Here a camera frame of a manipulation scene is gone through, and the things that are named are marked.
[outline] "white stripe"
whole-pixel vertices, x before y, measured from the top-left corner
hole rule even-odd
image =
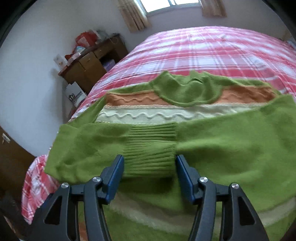
[[[265,104],[266,103],[217,103],[195,105],[186,108],[174,105],[104,106],[96,122],[165,124],[168,122],[182,122],[238,113]]]
[[[109,206],[113,211],[122,214],[132,221],[175,234],[188,234],[192,228],[195,215],[170,213],[159,207],[141,201],[134,201],[120,192],[116,194],[115,199]],[[268,227],[287,217],[295,209],[296,198],[293,197],[274,209],[258,213],[258,215],[264,227]],[[214,234],[219,234],[220,225],[221,217],[216,217]]]

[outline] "silver screw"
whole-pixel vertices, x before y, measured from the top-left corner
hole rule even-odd
[[[61,185],[61,187],[62,187],[62,188],[67,188],[67,187],[69,187],[69,183],[63,183],[63,184]]]
[[[100,181],[101,181],[101,178],[100,177],[94,177],[93,178],[93,182],[95,182],[95,183],[98,183]]]
[[[207,183],[207,182],[208,182],[208,178],[206,178],[206,177],[201,177],[201,178],[200,178],[200,181],[201,181],[202,183]]]
[[[234,189],[239,189],[239,185],[237,183],[232,183],[231,187]]]

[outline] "white wall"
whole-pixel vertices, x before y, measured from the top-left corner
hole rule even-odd
[[[227,18],[204,18],[201,8],[182,8],[149,17],[152,24],[139,33],[130,33],[117,9],[115,0],[72,0],[94,29],[121,33],[128,50],[148,36],[161,31],[199,26],[227,26],[255,30],[280,38],[286,27],[262,0],[223,0]]]
[[[53,58],[88,29],[77,15],[70,0],[38,0],[0,48],[0,125],[35,156],[47,153],[71,105]]]

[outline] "box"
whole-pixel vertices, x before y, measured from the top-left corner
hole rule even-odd
[[[85,100],[86,94],[79,87],[79,85],[74,82],[73,84],[69,84],[66,87],[66,96],[72,101],[75,107],[79,107],[82,101]]]
[[[115,66],[114,59],[111,59],[111,60],[103,63],[103,67],[107,72],[109,72],[114,66]]]

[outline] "wooden door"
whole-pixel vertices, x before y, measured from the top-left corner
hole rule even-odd
[[[25,175],[35,157],[12,140],[1,127],[0,135],[0,190],[9,191],[20,202]]]

